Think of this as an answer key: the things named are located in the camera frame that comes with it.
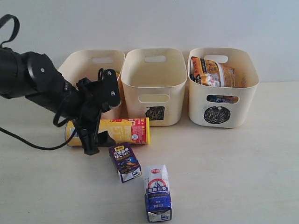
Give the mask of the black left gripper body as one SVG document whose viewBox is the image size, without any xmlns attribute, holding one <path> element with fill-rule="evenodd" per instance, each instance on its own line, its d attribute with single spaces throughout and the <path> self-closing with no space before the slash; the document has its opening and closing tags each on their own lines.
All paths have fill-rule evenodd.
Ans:
<svg viewBox="0 0 299 224">
<path fill-rule="evenodd" d="M 91 81 L 88 78 L 83 78 L 76 83 L 79 93 L 83 97 L 79 120 L 75 125 L 80 138 L 98 132 L 103 100 L 102 84 L 99 80 Z"/>
</svg>

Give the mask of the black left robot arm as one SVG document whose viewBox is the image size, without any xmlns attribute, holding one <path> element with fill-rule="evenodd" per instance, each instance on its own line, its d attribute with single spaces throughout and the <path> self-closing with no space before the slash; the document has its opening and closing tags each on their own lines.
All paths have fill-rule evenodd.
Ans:
<svg viewBox="0 0 299 224">
<path fill-rule="evenodd" d="M 98 99 L 94 91 L 97 84 L 83 78 L 73 86 L 46 54 L 0 50 L 0 95 L 6 99 L 25 97 L 52 111 L 56 127 L 73 121 L 87 155 L 99 152 L 96 135 L 101 107 L 94 102 Z"/>
</svg>

